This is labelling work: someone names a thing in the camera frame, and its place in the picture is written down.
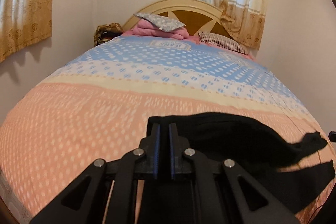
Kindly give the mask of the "black pants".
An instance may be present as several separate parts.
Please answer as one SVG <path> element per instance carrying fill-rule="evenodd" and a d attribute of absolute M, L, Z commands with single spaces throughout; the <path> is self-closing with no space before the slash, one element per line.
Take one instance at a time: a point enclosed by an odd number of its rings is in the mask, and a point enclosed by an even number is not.
<path fill-rule="evenodd" d="M 260 121 L 227 113 L 150 117 L 147 132 L 156 123 L 175 123 L 178 135 L 209 159 L 234 160 L 294 214 L 313 202 L 335 178 L 332 160 L 279 172 L 327 146 L 317 131 L 305 133 L 297 143 L 288 143 Z"/>

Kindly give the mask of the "pink blue polka-dot bedspread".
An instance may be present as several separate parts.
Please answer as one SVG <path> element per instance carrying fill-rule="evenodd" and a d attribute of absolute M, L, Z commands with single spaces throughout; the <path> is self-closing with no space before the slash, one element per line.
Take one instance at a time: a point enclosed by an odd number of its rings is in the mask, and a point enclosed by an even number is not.
<path fill-rule="evenodd" d="M 1 200 L 31 218 L 94 159 L 138 146 L 152 116 L 254 118 L 289 143 L 321 131 L 303 103 L 248 57 L 188 40 L 119 36 L 32 88 L 1 125 Z"/>

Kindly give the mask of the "striped pillow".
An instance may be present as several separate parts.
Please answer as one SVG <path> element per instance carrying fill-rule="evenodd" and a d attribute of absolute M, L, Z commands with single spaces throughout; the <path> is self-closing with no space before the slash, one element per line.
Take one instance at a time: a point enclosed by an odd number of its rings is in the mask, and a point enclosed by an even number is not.
<path fill-rule="evenodd" d="M 208 44 L 210 46 L 216 46 L 237 53 L 241 53 L 243 55 L 249 55 L 249 51 L 246 46 L 226 36 L 213 34 L 210 32 L 198 32 L 198 36 L 200 42 Z"/>

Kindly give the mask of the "brown patterned bundle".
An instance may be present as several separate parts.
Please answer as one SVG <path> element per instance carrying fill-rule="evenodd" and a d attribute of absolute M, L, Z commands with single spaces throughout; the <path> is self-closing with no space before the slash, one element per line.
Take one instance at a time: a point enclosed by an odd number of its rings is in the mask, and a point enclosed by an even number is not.
<path fill-rule="evenodd" d="M 96 32 L 94 33 L 94 45 L 99 46 L 108 42 L 115 37 L 118 37 L 123 34 L 122 26 L 119 23 L 110 23 L 100 25 L 96 28 Z"/>

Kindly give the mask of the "cream wooden headboard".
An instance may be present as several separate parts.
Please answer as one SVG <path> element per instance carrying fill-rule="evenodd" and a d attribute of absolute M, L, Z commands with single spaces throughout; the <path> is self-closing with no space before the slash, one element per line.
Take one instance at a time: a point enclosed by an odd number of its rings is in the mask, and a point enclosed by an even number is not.
<path fill-rule="evenodd" d="M 139 12 L 165 16 L 184 23 L 190 37 L 198 32 L 210 32 L 231 38 L 221 24 L 222 12 L 219 8 L 199 0 L 161 0 L 139 10 Z M 140 18 L 132 15 L 122 26 L 123 32 L 132 29 Z"/>

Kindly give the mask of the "grey floral pillow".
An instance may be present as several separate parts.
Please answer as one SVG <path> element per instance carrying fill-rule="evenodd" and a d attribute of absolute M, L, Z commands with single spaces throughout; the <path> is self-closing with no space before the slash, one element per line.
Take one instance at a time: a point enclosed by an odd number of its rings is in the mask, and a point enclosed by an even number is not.
<path fill-rule="evenodd" d="M 134 16 L 150 22 L 152 25 L 164 32 L 174 31 L 185 26 L 185 24 L 179 20 L 150 13 L 138 12 L 134 14 Z"/>

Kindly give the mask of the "folded pink blanket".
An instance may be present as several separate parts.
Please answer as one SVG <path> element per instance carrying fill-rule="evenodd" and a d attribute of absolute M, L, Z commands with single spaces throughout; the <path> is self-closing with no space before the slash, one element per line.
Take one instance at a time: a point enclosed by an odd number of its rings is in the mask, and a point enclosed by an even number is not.
<path fill-rule="evenodd" d="M 190 37 L 187 29 L 184 27 L 170 32 L 164 32 L 144 19 L 140 19 L 132 29 L 124 32 L 122 36 L 153 36 L 177 40 L 188 39 Z"/>

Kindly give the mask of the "gold curtain side window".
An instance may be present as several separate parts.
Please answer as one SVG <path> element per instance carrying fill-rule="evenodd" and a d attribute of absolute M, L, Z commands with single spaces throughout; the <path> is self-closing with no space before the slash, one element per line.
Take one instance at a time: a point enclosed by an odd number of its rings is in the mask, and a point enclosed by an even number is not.
<path fill-rule="evenodd" d="M 52 36 L 52 0 L 1 0 L 1 61 Z"/>

